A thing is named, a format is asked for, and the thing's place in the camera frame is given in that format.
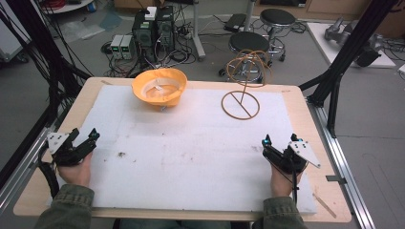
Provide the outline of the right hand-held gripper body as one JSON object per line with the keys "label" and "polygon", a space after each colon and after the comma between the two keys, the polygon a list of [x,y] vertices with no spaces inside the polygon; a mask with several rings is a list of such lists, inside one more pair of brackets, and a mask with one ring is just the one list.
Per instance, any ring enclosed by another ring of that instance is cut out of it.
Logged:
{"label": "right hand-held gripper body", "polygon": [[283,152],[273,146],[263,147],[263,156],[286,174],[302,173],[310,163],[320,168],[321,163],[307,141],[290,142]]}

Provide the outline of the brown wire hat stand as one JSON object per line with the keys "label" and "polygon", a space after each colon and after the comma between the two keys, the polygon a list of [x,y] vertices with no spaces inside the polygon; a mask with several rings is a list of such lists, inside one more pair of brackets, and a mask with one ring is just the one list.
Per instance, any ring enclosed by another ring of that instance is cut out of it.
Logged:
{"label": "brown wire hat stand", "polygon": [[221,107],[228,116],[249,120],[260,112],[259,100],[247,89],[265,86],[266,78],[271,76],[268,60],[269,55],[264,51],[244,49],[225,64],[224,74],[228,80],[242,87],[226,93],[221,100]]}

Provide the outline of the orange bucket hat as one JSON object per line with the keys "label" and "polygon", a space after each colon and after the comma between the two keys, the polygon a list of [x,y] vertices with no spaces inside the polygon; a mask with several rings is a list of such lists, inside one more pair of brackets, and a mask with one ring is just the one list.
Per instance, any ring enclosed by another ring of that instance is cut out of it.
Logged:
{"label": "orange bucket hat", "polygon": [[187,76],[174,68],[149,70],[132,81],[133,94],[148,104],[159,107],[174,107],[185,91]]}

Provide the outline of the person's right hand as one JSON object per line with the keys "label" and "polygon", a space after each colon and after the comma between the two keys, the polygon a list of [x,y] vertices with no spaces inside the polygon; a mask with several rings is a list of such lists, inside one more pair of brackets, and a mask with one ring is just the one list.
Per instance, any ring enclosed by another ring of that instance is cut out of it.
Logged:
{"label": "person's right hand", "polygon": [[274,198],[289,197],[293,190],[293,175],[286,174],[271,165],[270,189]]}

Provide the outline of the grey tape piece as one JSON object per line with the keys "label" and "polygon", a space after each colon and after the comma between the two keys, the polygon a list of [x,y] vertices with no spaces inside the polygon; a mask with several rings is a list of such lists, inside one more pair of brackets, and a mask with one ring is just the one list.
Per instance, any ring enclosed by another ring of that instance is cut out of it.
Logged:
{"label": "grey tape piece", "polygon": [[340,176],[326,176],[328,182],[337,182],[339,185],[345,185],[347,183],[344,177]]}

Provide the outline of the thin wooden stick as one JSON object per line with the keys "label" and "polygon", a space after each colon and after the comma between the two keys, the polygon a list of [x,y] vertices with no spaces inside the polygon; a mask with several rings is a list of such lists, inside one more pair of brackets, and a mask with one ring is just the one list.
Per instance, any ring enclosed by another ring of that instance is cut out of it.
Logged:
{"label": "thin wooden stick", "polygon": [[312,194],[314,198],[323,206],[323,208],[334,218],[336,219],[337,215],[332,211],[332,209],[328,206],[328,204],[322,200],[318,195]]}

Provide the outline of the white foam mat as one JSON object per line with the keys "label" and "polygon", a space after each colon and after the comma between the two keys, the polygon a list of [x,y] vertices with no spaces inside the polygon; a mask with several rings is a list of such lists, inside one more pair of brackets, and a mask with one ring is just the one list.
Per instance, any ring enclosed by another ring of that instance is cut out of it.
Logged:
{"label": "white foam mat", "polygon": [[188,89],[164,110],[129,86],[105,85],[79,129],[96,128],[94,205],[104,208],[259,212],[269,198],[271,169],[262,140],[278,150],[293,128],[280,93],[256,92],[260,112],[238,120],[221,107],[226,90]]}

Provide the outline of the white board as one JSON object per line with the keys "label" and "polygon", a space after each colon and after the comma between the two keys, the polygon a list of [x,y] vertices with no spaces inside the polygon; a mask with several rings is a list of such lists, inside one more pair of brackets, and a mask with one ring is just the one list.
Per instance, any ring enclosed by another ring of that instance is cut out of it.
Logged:
{"label": "white board", "polygon": [[[324,38],[325,30],[331,26],[331,23],[308,22],[307,26],[318,48],[330,64],[340,52],[340,46],[334,40],[328,41]],[[370,68],[390,69],[395,66],[395,63],[383,51],[379,51],[378,53],[380,56],[374,60]]]}

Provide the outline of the grey power supply unit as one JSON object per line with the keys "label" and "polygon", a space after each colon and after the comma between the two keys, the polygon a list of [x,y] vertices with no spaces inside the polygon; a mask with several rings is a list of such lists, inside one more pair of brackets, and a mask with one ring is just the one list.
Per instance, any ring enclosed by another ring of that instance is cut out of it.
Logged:
{"label": "grey power supply unit", "polygon": [[130,60],[135,56],[135,41],[132,35],[124,35],[121,43],[120,50],[124,59]]}
{"label": "grey power supply unit", "polygon": [[117,34],[117,35],[114,36],[114,38],[113,38],[113,40],[112,40],[112,42],[110,44],[110,48],[111,48],[113,57],[115,59],[121,59],[122,58],[122,53],[121,53],[121,50],[120,50],[120,44],[121,44],[122,39],[123,39],[123,36],[121,34]]}

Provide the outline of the black computer tower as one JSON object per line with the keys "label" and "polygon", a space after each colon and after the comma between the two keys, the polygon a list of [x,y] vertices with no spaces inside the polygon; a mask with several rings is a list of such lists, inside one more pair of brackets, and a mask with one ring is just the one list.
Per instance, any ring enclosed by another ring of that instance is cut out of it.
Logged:
{"label": "black computer tower", "polygon": [[145,10],[140,10],[135,15],[132,26],[139,57],[146,57],[148,61],[155,62],[155,45],[157,41],[157,24],[155,21],[145,19]]}
{"label": "black computer tower", "polygon": [[156,22],[160,46],[166,51],[173,51],[175,49],[174,8],[167,6],[159,9]]}

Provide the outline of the grey robot part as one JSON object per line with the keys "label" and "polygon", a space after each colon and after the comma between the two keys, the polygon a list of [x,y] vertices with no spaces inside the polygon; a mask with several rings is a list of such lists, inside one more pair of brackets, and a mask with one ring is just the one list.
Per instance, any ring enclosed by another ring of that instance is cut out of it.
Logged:
{"label": "grey robot part", "polygon": [[[331,26],[325,29],[324,38],[327,41],[335,41],[340,47],[342,47],[349,39],[353,30],[358,24],[358,20],[353,20],[347,24],[343,30],[341,26],[343,24],[343,17],[339,17]],[[374,33],[366,43],[371,49],[379,51],[383,48],[383,36],[378,33]]]}

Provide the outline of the black flat box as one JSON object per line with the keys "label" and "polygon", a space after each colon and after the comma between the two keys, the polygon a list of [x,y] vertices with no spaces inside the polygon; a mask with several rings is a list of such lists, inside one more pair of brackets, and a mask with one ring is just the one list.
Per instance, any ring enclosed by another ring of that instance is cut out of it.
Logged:
{"label": "black flat box", "polygon": [[225,22],[226,31],[238,32],[245,25],[246,15],[244,13],[235,13]]}

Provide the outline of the grey metal stand leg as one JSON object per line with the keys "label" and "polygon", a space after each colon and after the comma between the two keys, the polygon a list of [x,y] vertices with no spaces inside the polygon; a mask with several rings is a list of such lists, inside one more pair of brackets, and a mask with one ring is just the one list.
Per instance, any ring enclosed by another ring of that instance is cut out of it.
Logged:
{"label": "grey metal stand leg", "polygon": [[192,39],[194,42],[194,46],[197,52],[198,60],[204,61],[205,60],[205,51],[203,49],[203,44],[201,39],[199,38],[199,0],[192,0],[193,1],[193,31],[192,31]]}

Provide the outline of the aluminium rail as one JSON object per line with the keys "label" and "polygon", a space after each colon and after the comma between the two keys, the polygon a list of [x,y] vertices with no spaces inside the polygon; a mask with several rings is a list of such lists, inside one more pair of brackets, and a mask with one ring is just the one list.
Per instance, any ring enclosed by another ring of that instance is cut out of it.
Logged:
{"label": "aluminium rail", "polygon": [[330,158],[335,175],[344,177],[347,181],[345,185],[339,185],[343,191],[346,202],[349,205],[350,213],[355,218],[360,229],[376,229],[372,216],[359,191],[350,165],[340,146],[337,137],[333,137],[327,128],[328,114],[322,107],[316,107],[307,102],[309,111],[318,129],[318,133],[324,140],[324,146]]}
{"label": "aluminium rail", "polygon": [[44,127],[37,135],[33,136],[33,140],[30,140],[23,150],[24,155],[6,179],[5,184],[0,188],[0,216],[7,210],[17,192],[34,172],[38,155],[44,152],[50,130],[51,128]]}

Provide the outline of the black metal frame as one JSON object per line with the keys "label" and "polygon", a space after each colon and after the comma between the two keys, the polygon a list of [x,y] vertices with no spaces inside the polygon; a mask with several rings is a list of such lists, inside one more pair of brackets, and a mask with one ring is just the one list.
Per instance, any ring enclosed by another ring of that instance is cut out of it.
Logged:
{"label": "black metal frame", "polygon": [[398,1],[372,0],[360,17],[353,33],[327,70],[299,86],[301,91],[316,86],[314,93],[308,97],[309,103],[315,107],[323,107],[325,99],[330,96],[327,130],[333,138],[336,138],[335,120],[341,79],[355,57],[360,54],[366,42]]}
{"label": "black metal frame", "polygon": [[0,170],[0,190],[11,180],[34,139],[43,128],[59,118],[58,109],[78,96],[82,82],[92,77],[68,61],[54,42],[52,33],[43,21],[47,18],[32,0],[5,0],[0,3],[0,20],[19,42],[48,83],[49,105],[29,133]]}

